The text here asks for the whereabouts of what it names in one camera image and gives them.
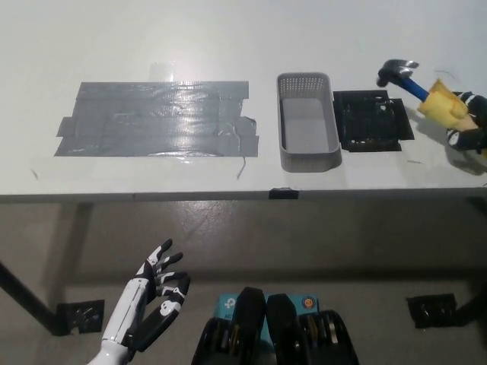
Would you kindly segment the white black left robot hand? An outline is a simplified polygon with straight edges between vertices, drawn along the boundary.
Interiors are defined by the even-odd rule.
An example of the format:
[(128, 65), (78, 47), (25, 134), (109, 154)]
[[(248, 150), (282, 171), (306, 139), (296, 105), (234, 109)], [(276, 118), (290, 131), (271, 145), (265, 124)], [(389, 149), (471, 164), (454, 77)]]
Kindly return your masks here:
[(168, 271), (183, 254), (167, 255), (168, 239), (147, 257), (128, 281), (110, 317), (102, 345), (113, 345), (126, 355), (143, 352), (173, 323), (181, 311), (190, 286), (184, 271)]

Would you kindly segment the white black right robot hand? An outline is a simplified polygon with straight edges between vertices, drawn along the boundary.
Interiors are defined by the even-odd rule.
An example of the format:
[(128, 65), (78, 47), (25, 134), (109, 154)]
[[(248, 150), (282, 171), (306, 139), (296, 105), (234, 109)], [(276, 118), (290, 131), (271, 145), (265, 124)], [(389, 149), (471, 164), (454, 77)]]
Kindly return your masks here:
[(454, 91), (467, 106), (477, 128), (465, 131), (447, 130), (447, 143), (457, 151), (476, 151), (486, 149), (486, 98), (472, 91)]

